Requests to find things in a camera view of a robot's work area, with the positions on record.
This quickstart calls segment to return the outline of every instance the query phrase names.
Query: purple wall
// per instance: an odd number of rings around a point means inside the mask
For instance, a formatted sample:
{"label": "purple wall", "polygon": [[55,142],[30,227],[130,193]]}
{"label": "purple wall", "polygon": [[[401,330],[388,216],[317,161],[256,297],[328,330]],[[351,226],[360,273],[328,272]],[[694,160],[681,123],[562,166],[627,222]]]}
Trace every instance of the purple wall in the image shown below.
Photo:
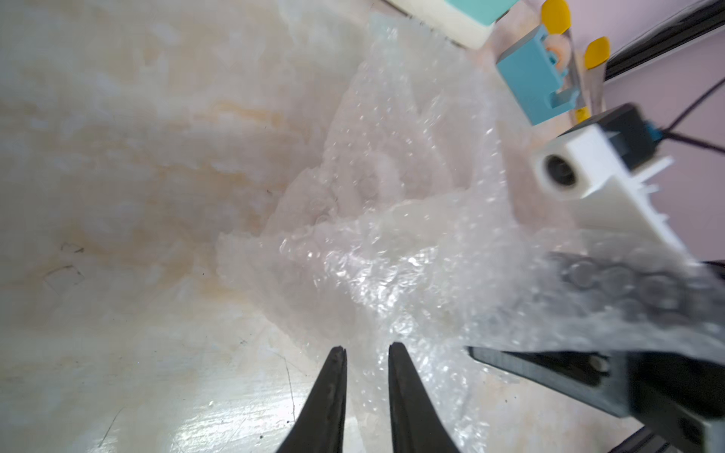
{"label": "purple wall", "polygon": [[[669,125],[683,109],[725,77],[725,30],[637,68],[605,85],[609,108],[640,105],[656,125]],[[725,87],[715,92],[677,128],[725,146]],[[660,152],[675,164],[655,176],[655,208],[699,259],[725,259],[725,155],[665,142]]]}
{"label": "purple wall", "polygon": [[[541,7],[544,0],[530,0]],[[593,40],[609,37],[612,52],[631,43],[683,9],[701,0],[567,0],[574,45],[585,50]]]}

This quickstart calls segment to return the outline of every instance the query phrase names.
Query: teal box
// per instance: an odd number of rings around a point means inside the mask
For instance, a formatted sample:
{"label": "teal box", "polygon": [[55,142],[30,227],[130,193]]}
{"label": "teal box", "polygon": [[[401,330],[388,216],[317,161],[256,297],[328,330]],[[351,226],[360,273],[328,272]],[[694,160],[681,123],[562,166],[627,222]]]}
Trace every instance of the teal box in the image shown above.
{"label": "teal box", "polygon": [[556,56],[544,47],[548,35],[540,25],[506,49],[496,64],[533,125],[572,110],[579,95],[577,87],[558,92],[566,71],[556,70]]}
{"label": "teal box", "polygon": [[463,14],[482,25],[491,25],[518,0],[446,0]]}

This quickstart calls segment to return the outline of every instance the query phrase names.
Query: plastic bubble wrap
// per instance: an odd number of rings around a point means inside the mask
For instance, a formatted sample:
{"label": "plastic bubble wrap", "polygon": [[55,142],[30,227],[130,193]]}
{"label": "plastic bubble wrap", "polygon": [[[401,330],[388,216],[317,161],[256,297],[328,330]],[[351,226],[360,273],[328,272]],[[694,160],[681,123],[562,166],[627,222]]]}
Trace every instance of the plastic bubble wrap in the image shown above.
{"label": "plastic bubble wrap", "polygon": [[482,452],[483,366],[464,346],[658,349],[725,362],[725,297],[686,257],[635,238],[515,221],[493,71],[409,20],[377,17],[323,162],[259,237],[217,243],[224,281],[320,363],[348,350],[368,451],[390,450],[387,350],[402,341],[463,451]]}

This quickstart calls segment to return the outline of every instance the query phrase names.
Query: yellow tip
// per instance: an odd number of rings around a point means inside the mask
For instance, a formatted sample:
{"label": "yellow tip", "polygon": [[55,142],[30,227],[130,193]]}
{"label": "yellow tip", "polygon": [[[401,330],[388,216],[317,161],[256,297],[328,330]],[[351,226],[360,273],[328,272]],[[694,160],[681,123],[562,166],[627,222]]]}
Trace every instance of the yellow tip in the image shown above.
{"label": "yellow tip", "polygon": [[597,67],[602,63],[605,63],[611,56],[611,48],[609,45],[609,38],[603,36],[599,39],[593,40],[587,46],[587,52],[584,54],[584,66],[587,69]]}
{"label": "yellow tip", "polygon": [[542,5],[542,24],[550,34],[560,35],[571,27],[571,12],[565,0],[546,0]]}
{"label": "yellow tip", "polygon": [[589,111],[589,107],[582,107],[581,109],[574,111],[574,117],[576,118],[576,124],[582,121],[586,121],[592,117],[592,113]]}

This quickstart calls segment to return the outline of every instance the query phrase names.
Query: black cable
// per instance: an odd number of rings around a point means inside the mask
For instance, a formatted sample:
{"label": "black cable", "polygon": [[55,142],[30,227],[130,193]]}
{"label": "black cable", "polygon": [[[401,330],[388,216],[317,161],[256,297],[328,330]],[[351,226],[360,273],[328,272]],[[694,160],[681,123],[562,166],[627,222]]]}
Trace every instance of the black cable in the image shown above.
{"label": "black cable", "polygon": [[716,83],[715,85],[713,85],[713,87],[712,87],[712,88],[710,88],[710,89],[709,89],[709,90],[707,90],[707,91],[706,91],[706,92],[705,92],[705,93],[704,93],[704,94],[703,94],[702,96],[700,96],[699,98],[697,98],[697,101],[695,101],[695,102],[693,102],[692,104],[690,104],[690,106],[689,106],[689,107],[687,107],[687,108],[686,108],[686,109],[684,110],[684,112],[682,112],[682,113],[681,113],[681,114],[680,114],[680,115],[679,115],[679,116],[678,116],[678,117],[677,117],[677,118],[676,118],[676,119],[675,119],[675,120],[674,120],[674,121],[672,122],[672,124],[670,124],[670,127],[669,127],[669,128],[667,128],[666,130],[673,130],[674,128],[676,128],[676,127],[677,127],[677,125],[678,125],[679,123],[681,123],[681,122],[682,122],[682,120],[684,120],[684,119],[685,119],[685,117],[687,117],[687,115],[689,115],[690,113],[692,113],[692,110],[695,110],[695,108],[697,108],[697,106],[698,106],[698,105],[702,104],[702,103],[703,103],[703,102],[704,102],[704,101],[705,101],[705,100],[706,100],[707,98],[709,98],[709,97],[710,97],[710,95],[711,95],[712,93],[714,93],[714,92],[715,92],[715,91],[716,91],[716,90],[717,90],[718,88],[720,88],[720,87],[721,87],[721,86],[722,86],[723,84],[725,84],[725,78],[722,78],[722,80],[720,80],[719,82],[717,82],[717,83]]}
{"label": "black cable", "polygon": [[668,139],[668,140],[674,140],[679,141],[688,145],[698,146],[700,148],[704,149],[711,149],[713,151],[720,152],[722,154],[725,154],[725,148],[722,146],[713,145],[712,143],[708,143],[707,141],[702,141],[697,138],[689,137],[689,136],[683,136],[680,133],[672,132],[671,130],[662,130],[662,139]]}

